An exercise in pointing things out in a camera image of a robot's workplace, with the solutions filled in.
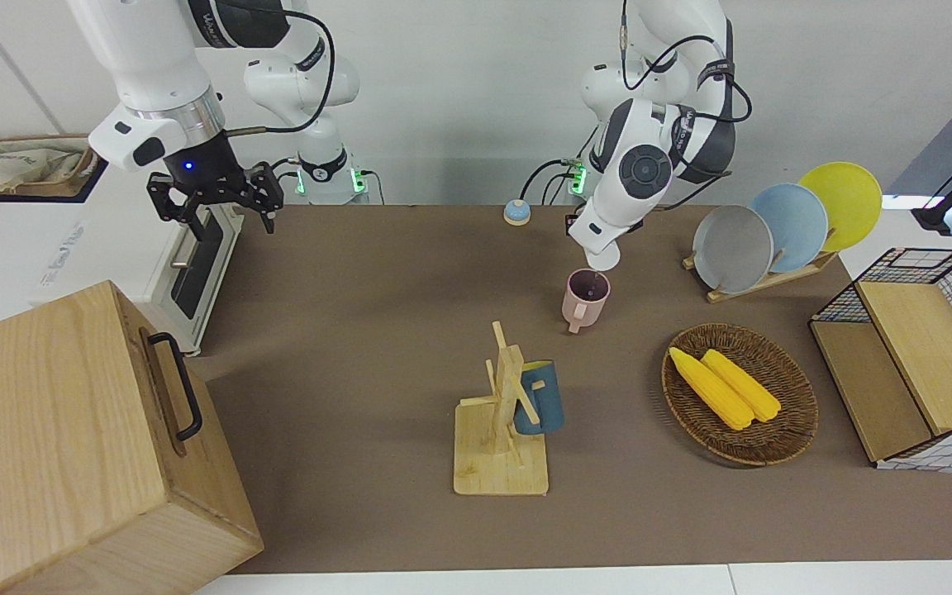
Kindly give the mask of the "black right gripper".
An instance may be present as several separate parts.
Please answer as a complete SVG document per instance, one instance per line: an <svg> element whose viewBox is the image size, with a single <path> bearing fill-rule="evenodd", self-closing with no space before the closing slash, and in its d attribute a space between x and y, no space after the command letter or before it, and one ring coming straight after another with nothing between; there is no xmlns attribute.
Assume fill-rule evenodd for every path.
<svg viewBox="0 0 952 595"><path fill-rule="evenodd" d="M267 234L275 232L276 213L283 208L284 192L268 162L243 169L226 133L205 142L182 148L163 158L166 173L152 173L146 191L163 221L177 222L204 240L205 226L197 208L235 203L257 213ZM171 199L171 192L185 196L183 204Z"/></svg>

